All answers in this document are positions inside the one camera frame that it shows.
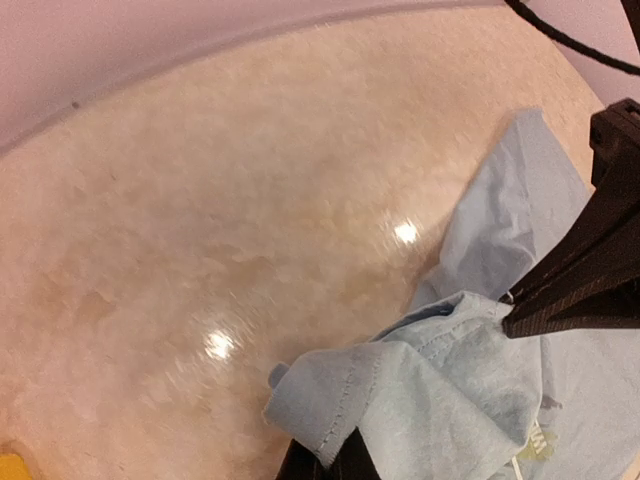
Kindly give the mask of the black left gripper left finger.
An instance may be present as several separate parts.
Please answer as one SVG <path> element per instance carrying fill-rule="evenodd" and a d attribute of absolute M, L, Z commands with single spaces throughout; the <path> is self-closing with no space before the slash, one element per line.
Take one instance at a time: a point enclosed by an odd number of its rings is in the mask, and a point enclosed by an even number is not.
<path fill-rule="evenodd" d="M 314 454 L 292 440 L 279 469 L 279 480 L 322 480 L 324 477 L 325 469 Z"/>

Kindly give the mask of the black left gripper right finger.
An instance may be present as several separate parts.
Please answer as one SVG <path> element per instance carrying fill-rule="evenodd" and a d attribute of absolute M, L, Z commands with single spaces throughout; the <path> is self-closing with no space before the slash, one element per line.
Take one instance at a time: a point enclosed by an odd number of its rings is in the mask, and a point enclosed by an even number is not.
<path fill-rule="evenodd" d="M 358 429 L 355 429 L 342 445 L 330 467 L 330 478 L 335 480 L 380 480 Z"/>

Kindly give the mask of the light blue printed t-shirt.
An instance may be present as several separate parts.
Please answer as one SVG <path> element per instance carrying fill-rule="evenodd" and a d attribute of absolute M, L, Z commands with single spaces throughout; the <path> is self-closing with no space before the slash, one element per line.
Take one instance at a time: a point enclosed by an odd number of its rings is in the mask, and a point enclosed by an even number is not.
<path fill-rule="evenodd" d="M 454 209 L 411 311 L 275 368 L 268 421 L 345 477 L 362 437 L 383 479 L 618 479 L 639 450 L 639 334 L 507 338 L 500 297 L 568 232 L 586 186 L 537 110 L 519 112 Z"/>

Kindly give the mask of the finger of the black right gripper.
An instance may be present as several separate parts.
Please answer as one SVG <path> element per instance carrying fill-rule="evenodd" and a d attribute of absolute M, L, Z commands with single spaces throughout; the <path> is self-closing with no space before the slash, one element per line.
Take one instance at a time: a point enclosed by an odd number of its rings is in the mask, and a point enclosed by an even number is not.
<path fill-rule="evenodd" d="M 589 202 L 556 247 L 510 290 L 515 303 L 639 290 L 639 103 L 594 114 Z"/>
<path fill-rule="evenodd" d="M 547 284 L 514 298 L 502 320 L 509 338 L 580 329 L 637 329 L 639 279 L 619 283 L 603 277 L 578 288 Z"/>

